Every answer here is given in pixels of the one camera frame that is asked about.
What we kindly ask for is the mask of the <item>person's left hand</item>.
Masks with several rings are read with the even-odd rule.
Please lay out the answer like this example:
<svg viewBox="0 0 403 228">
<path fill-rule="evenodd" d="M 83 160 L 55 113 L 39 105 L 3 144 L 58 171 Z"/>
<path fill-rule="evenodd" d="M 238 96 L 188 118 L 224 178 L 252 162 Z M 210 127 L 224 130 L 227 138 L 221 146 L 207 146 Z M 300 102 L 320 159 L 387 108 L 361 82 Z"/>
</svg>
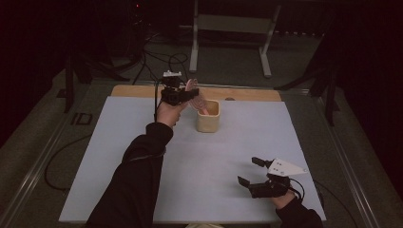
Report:
<svg viewBox="0 0 403 228">
<path fill-rule="evenodd" d="M 186 108 L 187 104 L 171 105 L 161 102 L 157 108 L 156 122 L 173 128 Z"/>
</svg>

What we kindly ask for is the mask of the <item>metal floor rail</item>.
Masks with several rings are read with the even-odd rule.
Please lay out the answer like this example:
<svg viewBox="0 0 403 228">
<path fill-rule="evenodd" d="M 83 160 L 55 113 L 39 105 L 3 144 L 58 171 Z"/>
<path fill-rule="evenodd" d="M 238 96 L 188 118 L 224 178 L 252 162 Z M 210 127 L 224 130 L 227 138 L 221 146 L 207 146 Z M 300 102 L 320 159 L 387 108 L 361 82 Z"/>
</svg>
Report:
<svg viewBox="0 0 403 228">
<path fill-rule="evenodd" d="M 40 180 L 42 174 L 44 173 L 50 154 L 55 151 L 55 147 L 59 142 L 66 125 L 72 119 L 77 108 L 78 106 L 76 104 L 73 105 L 67 113 L 62 115 L 59 123 L 56 124 L 47 141 L 47 144 L 42 149 L 39 157 L 29 169 L 28 173 L 25 175 L 21 185 L 10 201 L 9 206 L 6 208 L 5 213 L 0 217 L 0 228 L 11 228 L 15 223 L 19 214 L 25 207 L 32 191 L 36 187 L 38 180 Z"/>
<path fill-rule="evenodd" d="M 355 173 L 352 164 L 350 163 L 346 151 L 342 145 L 342 142 L 336 134 L 335 128 L 328 123 L 324 110 L 325 104 L 321 98 L 314 98 L 313 103 L 317 109 L 321 121 L 325 124 L 327 131 L 336 149 L 336 157 L 339 162 L 343 175 L 348 183 L 348 186 L 352 192 L 355 204 L 363 219 L 366 228 L 380 228 L 377 218 L 374 215 L 372 206 L 370 205 L 367 196 L 361 186 L 357 174 Z"/>
</svg>

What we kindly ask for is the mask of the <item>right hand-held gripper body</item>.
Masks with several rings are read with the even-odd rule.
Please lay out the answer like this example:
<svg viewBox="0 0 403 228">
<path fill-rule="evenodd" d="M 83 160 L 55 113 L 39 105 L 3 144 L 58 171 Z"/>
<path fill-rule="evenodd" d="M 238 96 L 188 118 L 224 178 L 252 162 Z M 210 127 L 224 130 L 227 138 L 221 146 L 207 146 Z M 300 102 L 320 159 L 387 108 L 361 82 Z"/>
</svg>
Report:
<svg viewBox="0 0 403 228">
<path fill-rule="evenodd" d="M 302 189 L 302 192 L 299 192 L 291 186 L 291 181 L 294 180 L 292 179 L 294 175 L 307 174 L 308 171 L 306 169 L 281 159 L 268 161 L 268 166 L 265 168 L 267 169 L 267 181 L 263 183 L 250 183 L 248 187 L 254 199 L 280 197 L 285 195 L 288 190 L 296 193 L 299 199 L 304 198 L 305 190 L 302 184 L 297 181 L 297 184 Z"/>
</svg>

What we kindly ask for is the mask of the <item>beige square cup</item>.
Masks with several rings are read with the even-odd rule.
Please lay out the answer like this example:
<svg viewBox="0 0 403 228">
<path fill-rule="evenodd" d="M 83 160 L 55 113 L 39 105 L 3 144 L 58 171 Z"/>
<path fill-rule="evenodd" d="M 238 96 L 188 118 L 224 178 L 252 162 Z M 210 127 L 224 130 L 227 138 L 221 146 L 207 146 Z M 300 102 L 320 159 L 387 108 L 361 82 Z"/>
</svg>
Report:
<svg viewBox="0 0 403 228">
<path fill-rule="evenodd" d="M 220 103 L 216 100 L 207 100 L 205 110 L 207 114 L 202 110 L 197 112 L 196 128 L 201 133 L 215 133 L 220 125 Z"/>
</svg>

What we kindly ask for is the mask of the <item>black stand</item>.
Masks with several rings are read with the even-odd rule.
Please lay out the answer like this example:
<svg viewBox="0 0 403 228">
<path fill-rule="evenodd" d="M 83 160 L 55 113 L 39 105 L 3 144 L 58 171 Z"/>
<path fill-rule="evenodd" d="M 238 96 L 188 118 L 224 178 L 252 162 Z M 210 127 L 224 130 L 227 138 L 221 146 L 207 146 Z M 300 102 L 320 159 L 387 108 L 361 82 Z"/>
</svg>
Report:
<svg viewBox="0 0 403 228">
<path fill-rule="evenodd" d="M 311 97 L 325 96 L 324 115 L 330 126 L 334 126 L 333 112 L 336 105 L 336 76 L 339 65 L 336 63 L 336 53 L 338 47 L 337 39 L 330 31 L 326 32 L 317 47 L 312 59 L 306 67 L 304 73 L 295 80 L 285 85 L 276 86 L 275 90 L 289 90 L 309 80 L 314 80 L 309 88 Z"/>
<path fill-rule="evenodd" d="M 68 113 L 74 105 L 74 76 L 77 76 L 80 83 L 89 84 L 92 81 L 90 67 L 94 67 L 113 80 L 127 81 L 127 78 L 118 75 L 112 69 L 107 68 L 84 53 L 69 54 L 65 61 L 65 88 L 58 93 L 59 97 L 65 99 L 65 113 Z"/>
</svg>

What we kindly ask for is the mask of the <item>black rectangular floor bracket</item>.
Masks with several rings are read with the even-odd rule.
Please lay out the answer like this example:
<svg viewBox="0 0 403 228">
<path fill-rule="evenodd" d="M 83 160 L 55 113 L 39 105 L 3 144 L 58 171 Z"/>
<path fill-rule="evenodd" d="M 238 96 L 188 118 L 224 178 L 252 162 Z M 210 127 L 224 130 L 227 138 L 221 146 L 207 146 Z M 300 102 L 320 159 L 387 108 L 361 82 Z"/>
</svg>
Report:
<svg viewBox="0 0 403 228">
<path fill-rule="evenodd" d="M 93 115 L 89 113 L 75 113 L 70 122 L 71 125 L 89 125 L 91 124 Z"/>
</svg>

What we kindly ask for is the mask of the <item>white metal stand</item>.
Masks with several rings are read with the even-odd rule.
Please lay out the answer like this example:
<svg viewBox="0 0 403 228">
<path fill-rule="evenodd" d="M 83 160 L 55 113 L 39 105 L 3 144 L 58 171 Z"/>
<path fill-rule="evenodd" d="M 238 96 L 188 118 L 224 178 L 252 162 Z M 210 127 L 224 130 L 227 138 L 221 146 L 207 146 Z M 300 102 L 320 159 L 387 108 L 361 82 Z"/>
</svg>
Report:
<svg viewBox="0 0 403 228">
<path fill-rule="evenodd" d="M 265 34 L 266 41 L 259 48 L 259 57 L 263 76 L 265 78 L 272 77 L 272 71 L 269 65 L 267 51 L 269 49 L 272 37 L 275 32 L 276 23 L 281 10 L 281 5 L 276 5 L 272 15 L 266 18 L 238 17 L 227 15 L 213 15 L 199 13 L 199 1 L 194 0 L 193 12 L 193 43 L 191 48 L 189 71 L 195 73 L 198 69 L 199 57 L 199 31 L 214 30 L 226 32 L 243 32 Z"/>
</svg>

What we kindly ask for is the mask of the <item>pale blue table mat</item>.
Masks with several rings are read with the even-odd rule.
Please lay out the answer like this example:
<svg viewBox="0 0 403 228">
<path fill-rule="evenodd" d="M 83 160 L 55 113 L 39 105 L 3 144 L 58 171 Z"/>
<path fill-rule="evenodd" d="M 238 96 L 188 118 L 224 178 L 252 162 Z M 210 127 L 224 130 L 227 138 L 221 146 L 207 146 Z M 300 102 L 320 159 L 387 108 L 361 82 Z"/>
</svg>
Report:
<svg viewBox="0 0 403 228">
<path fill-rule="evenodd" d="M 238 179 L 266 180 L 257 157 L 307 166 L 286 104 L 222 101 L 215 133 L 196 129 L 197 114 L 188 107 L 166 147 L 157 223 L 271 223 L 274 207 L 254 199 Z M 151 122 L 151 98 L 109 97 L 92 134 L 59 220 L 84 223 L 106 190 L 134 138 Z"/>
</svg>

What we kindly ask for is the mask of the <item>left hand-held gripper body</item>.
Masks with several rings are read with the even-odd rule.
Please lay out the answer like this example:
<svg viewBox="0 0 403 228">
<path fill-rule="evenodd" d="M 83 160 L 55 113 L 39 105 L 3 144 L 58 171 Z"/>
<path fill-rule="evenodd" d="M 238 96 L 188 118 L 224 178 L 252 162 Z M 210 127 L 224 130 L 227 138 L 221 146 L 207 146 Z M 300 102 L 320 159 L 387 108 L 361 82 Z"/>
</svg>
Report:
<svg viewBox="0 0 403 228">
<path fill-rule="evenodd" d="M 162 101 L 170 105 L 182 105 L 186 103 L 185 90 L 181 87 L 182 74 L 167 70 L 163 73 L 161 82 L 163 84 Z"/>
</svg>

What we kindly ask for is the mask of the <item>pink hairbrush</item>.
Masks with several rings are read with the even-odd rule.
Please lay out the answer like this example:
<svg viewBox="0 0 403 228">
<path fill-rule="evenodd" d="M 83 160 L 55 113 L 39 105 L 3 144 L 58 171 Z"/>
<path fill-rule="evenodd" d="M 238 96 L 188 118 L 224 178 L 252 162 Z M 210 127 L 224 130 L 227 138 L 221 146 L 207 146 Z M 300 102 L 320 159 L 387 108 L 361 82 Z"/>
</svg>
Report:
<svg viewBox="0 0 403 228">
<path fill-rule="evenodd" d="M 209 112 L 207 110 L 207 101 L 204 99 L 199 87 L 197 79 L 189 79 L 185 86 L 185 91 L 189 91 L 190 89 L 197 88 L 199 90 L 199 95 L 193 99 L 189 100 L 190 105 L 198 110 L 202 115 L 208 115 Z"/>
</svg>

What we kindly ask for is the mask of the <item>person's right hand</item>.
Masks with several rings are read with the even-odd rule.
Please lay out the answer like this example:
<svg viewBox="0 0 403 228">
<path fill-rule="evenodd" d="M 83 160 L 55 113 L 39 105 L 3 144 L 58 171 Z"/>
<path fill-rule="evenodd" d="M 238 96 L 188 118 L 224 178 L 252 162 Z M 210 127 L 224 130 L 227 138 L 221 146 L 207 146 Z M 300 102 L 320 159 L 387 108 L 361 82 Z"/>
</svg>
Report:
<svg viewBox="0 0 403 228">
<path fill-rule="evenodd" d="M 280 210 L 284 208 L 289 202 L 291 202 L 295 197 L 296 194 L 293 191 L 288 190 L 285 195 L 276 198 L 271 198 L 271 201 L 273 202 L 275 207 Z"/>
</svg>

